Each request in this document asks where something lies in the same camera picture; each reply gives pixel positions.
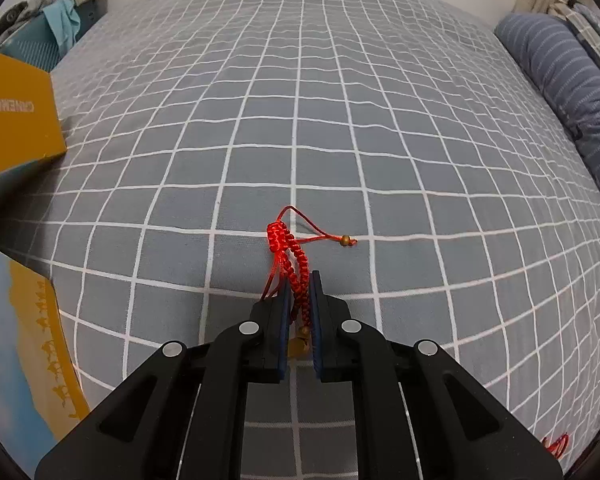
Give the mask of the grey checked bed sheet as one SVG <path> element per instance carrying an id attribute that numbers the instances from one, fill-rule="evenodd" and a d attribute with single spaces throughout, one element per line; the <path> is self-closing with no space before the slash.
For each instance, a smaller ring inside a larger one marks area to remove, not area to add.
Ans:
<path id="1" fill-rule="evenodd" d="M 600 191 L 492 29 L 439 0 L 137 0 L 52 73 L 68 151 L 20 197 L 99 402 L 243 320 L 286 205 L 324 289 L 437 341 L 537 437 L 600 430 Z"/>

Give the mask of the teal suitcase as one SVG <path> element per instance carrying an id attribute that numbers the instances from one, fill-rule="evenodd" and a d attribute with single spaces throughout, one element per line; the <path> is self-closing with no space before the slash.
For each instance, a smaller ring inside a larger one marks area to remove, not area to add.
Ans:
<path id="1" fill-rule="evenodd" d="M 79 41 L 104 16 L 105 12 L 86 4 L 78 6 L 76 10 L 81 19 Z M 62 59 L 43 12 L 1 41 L 0 53 L 45 70 L 47 73 L 51 72 Z"/>

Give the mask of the blue yellow cardboard box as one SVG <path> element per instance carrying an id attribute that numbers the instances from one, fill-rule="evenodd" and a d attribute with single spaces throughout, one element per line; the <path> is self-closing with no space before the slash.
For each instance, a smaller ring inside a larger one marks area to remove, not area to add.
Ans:
<path id="1" fill-rule="evenodd" d="M 0 54 L 0 459 L 23 479 L 88 413 L 55 289 L 24 263 L 44 209 L 16 196 L 65 151 L 50 74 Z"/>

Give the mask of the blue striped pillow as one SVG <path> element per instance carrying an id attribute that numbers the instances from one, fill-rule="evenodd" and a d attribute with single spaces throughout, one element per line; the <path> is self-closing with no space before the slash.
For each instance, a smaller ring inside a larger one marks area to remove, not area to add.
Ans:
<path id="1" fill-rule="evenodd" d="M 509 14 L 495 35 L 566 127 L 600 189 L 600 68 L 590 51 L 547 14 Z"/>

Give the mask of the light blue cloth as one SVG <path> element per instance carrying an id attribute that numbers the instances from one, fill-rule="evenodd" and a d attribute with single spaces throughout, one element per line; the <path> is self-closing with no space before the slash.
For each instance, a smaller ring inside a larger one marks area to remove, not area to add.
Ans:
<path id="1" fill-rule="evenodd" d="M 81 29 L 76 0 L 55 0 L 44 6 L 42 12 L 56 40 L 59 55 L 63 58 L 78 41 Z"/>

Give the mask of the grey plaid pillow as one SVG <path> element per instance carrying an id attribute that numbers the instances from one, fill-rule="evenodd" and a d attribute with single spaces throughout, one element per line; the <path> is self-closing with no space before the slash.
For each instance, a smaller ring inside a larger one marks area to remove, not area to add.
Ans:
<path id="1" fill-rule="evenodd" d="M 594 64 L 600 69 L 600 36 L 585 17 L 562 3 L 552 3 L 550 12 L 566 22 Z"/>

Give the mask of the black headphones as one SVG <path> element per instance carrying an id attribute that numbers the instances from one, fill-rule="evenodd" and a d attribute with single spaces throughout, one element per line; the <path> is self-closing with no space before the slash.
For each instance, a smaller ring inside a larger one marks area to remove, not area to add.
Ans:
<path id="1" fill-rule="evenodd" d="M 9 8 L 0 18 L 0 42 L 38 16 L 49 3 L 48 0 L 28 0 L 18 2 Z"/>

